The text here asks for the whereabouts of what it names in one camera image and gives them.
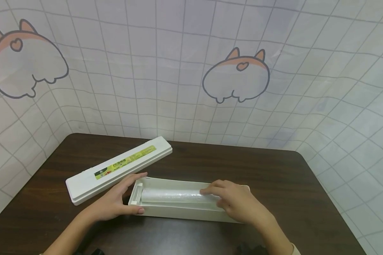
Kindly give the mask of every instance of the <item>forearm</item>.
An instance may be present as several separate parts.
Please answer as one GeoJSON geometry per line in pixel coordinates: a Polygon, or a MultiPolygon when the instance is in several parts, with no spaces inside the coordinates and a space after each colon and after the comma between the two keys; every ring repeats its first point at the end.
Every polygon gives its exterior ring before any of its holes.
{"type": "Polygon", "coordinates": [[[256,230],[261,234],[267,251],[270,255],[291,255],[294,247],[283,233],[273,215],[269,215],[268,220],[258,221],[254,224],[256,230]]]}
{"type": "Polygon", "coordinates": [[[95,223],[86,211],[79,213],[43,255],[72,255],[95,223]]]}

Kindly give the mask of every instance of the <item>white backdrop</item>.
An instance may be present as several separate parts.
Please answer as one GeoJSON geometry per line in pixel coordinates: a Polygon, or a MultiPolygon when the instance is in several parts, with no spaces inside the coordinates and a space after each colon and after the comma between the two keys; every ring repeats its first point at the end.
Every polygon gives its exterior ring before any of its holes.
{"type": "Polygon", "coordinates": [[[0,212],[74,132],[298,151],[383,255],[383,0],[0,0],[0,212]]]}

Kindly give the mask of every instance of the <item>hand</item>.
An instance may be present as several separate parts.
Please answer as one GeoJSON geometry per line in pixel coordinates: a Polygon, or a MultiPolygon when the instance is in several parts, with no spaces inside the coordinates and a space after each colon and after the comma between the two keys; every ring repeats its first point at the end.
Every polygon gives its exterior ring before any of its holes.
{"type": "Polygon", "coordinates": [[[217,206],[238,222],[258,226],[273,218],[273,215],[251,194],[247,187],[230,181],[216,180],[200,190],[202,195],[213,194],[221,199],[217,206]]]}
{"type": "Polygon", "coordinates": [[[119,215],[143,214],[145,210],[140,206],[124,205],[122,196],[130,185],[147,175],[146,172],[128,175],[82,213],[94,221],[111,220],[119,215]]]}

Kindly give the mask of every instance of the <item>plastic wrap roll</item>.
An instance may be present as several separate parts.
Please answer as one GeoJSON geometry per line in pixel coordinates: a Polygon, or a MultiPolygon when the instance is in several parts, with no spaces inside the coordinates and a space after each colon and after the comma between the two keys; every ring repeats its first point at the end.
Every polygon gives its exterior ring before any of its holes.
{"type": "Polygon", "coordinates": [[[218,199],[218,196],[202,195],[199,190],[145,188],[141,194],[143,202],[153,203],[214,203],[218,199]]]}

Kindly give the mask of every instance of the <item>left hand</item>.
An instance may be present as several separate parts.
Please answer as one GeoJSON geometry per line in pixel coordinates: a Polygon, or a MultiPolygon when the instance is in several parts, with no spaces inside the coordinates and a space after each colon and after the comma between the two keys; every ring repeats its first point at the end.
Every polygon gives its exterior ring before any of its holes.
{"type": "Polygon", "coordinates": [[[119,215],[143,214],[145,210],[140,206],[124,205],[122,196],[136,180],[146,177],[148,173],[131,174],[113,186],[105,195],[82,211],[94,221],[111,220],[119,215]]]}

